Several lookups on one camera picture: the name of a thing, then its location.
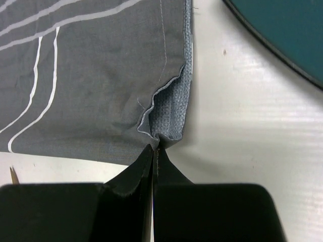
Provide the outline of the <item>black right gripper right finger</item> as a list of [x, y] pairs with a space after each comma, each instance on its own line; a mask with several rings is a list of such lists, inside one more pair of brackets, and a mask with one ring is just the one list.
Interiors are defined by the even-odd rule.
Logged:
[[195, 184], [153, 155], [155, 241], [285, 241], [275, 204], [257, 184]]

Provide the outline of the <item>grey striped placemat cloth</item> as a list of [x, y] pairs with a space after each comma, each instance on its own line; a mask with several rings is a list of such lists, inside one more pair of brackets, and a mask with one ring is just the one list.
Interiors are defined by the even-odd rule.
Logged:
[[191, 1], [1, 1], [1, 151], [131, 164], [183, 137]]

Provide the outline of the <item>teal square plate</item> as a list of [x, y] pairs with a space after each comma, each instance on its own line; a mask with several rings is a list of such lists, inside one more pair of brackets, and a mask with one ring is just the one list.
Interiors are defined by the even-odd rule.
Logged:
[[225, 1], [272, 53], [322, 87], [322, 1]]

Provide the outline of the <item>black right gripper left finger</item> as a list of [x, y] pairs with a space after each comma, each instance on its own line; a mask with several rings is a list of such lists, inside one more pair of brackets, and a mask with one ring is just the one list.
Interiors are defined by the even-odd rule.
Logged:
[[1, 241], [150, 241], [152, 158], [106, 183], [3, 186]]

